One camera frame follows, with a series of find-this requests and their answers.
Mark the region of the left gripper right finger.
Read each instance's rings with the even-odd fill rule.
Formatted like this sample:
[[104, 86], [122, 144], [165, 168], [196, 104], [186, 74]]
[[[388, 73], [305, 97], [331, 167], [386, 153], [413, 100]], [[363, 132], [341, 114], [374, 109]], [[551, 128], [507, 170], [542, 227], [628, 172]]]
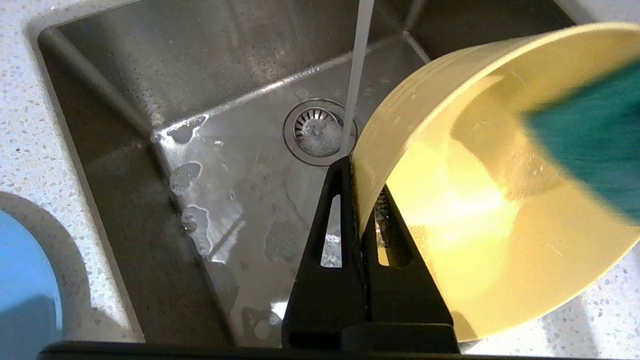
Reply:
[[368, 322], [362, 335], [373, 351], [456, 351], [454, 321], [385, 186], [362, 235], [368, 276]]

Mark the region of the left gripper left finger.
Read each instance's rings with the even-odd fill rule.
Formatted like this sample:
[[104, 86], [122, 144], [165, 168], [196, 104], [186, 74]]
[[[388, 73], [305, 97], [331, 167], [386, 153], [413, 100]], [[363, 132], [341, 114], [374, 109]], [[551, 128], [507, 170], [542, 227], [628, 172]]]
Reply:
[[[322, 265], [334, 198], [339, 197], [342, 265]], [[367, 316], [361, 237], [355, 214], [350, 158], [327, 169], [317, 209], [281, 326], [284, 349], [340, 349], [343, 330]]]

